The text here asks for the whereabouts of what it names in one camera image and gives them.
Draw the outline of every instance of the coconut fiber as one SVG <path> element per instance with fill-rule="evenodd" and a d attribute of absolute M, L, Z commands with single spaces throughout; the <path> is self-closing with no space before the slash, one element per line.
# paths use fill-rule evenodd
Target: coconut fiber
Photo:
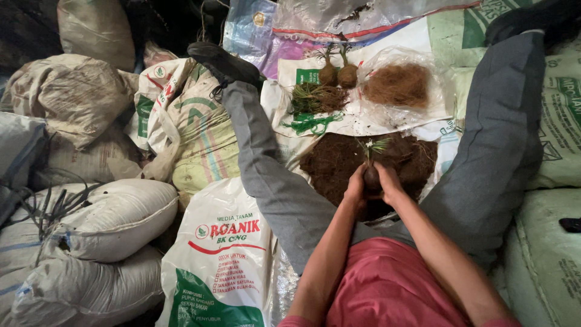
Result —
<path fill-rule="evenodd" d="M 378 69 L 363 87 L 363 94 L 377 104 L 426 108 L 428 68 L 416 63 Z"/>
<path fill-rule="evenodd" d="M 391 141 L 381 154 L 373 159 L 383 166 L 395 168 L 406 193 L 416 201 L 433 173 L 437 158 L 437 143 L 417 140 L 414 136 L 401 137 L 391 133 L 373 137 L 358 137 L 364 143 L 389 136 Z M 311 176 L 311 184 L 320 195 L 339 206 L 349 185 L 349 177 L 365 161 L 363 149 L 353 136 L 327 133 L 319 143 L 300 160 L 300 168 Z M 359 219 L 371 221 L 393 212 L 382 200 L 368 201 L 367 213 Z"/>

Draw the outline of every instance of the leg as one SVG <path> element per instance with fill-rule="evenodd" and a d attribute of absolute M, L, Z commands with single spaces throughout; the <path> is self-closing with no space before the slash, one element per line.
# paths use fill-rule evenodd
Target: leg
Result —
<path fill-rule="evenodd" d="M 488 49 L 475 70 L 458 154 L 420 207 L 482 267 L 496 259 L 512 212 L 541 163 L 541 33 Z M 407 234 L 398 222 L 389 233 Z"/>
<path fill-rule="evenodd" d="M 277 162 L 274 131 L 255 87 L 236 81 L 224 89 L 223 99 L 240 148 L 242 184 L 256 198 L 293 269 L 301 275 L 337 208 Z M 380 234 L 357 223 L 352 243 L 375 236 Z"/>

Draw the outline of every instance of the sack pile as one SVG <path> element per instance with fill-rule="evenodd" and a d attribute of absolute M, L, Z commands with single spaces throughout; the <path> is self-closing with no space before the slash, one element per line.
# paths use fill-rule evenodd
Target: sack pile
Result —
<path fill-rule="evenodd" d="M 162 255 L 147 243 L 175 217 L 174 187 L 141 179 L 95 187 L 42 240 L 37 224 L 45 202 L 46 212 L 74 204 L 84 184 L 36 193 L 26 201 L 36 215 L 21 207 L 0 231 L 0 325 L 113 326 L 163 298 Z"/>

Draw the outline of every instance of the red shirt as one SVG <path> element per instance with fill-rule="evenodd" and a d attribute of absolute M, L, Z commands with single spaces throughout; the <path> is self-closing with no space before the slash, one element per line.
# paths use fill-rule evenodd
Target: red shirt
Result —
<path fill-rule="evenodd" d="M 419 252 L 401 242 L 376 237 L 352 246 L 327 326 L 467 326 L 428 270 Z M 302 317 L 279 327 L 311 327 Z M 515 320 L 489 321 L 483 327 L 521 327 Z"/>

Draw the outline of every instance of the green twine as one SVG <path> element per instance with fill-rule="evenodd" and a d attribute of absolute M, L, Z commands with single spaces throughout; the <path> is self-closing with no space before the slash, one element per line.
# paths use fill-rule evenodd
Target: green twine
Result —
<path fill-rule="evenodd" d="M 320 136 L 327 131 L 330 123 L 341 120 L 343 120 L 343 116 L 339 113 L 321 118 L 315 118 L 312 113 L 296 113 L 293 115 L 293 121 L 290 124 L 281 122 L 281 125 L 292 128 L 297 135 L 311 130 L 313 134 Z"/>

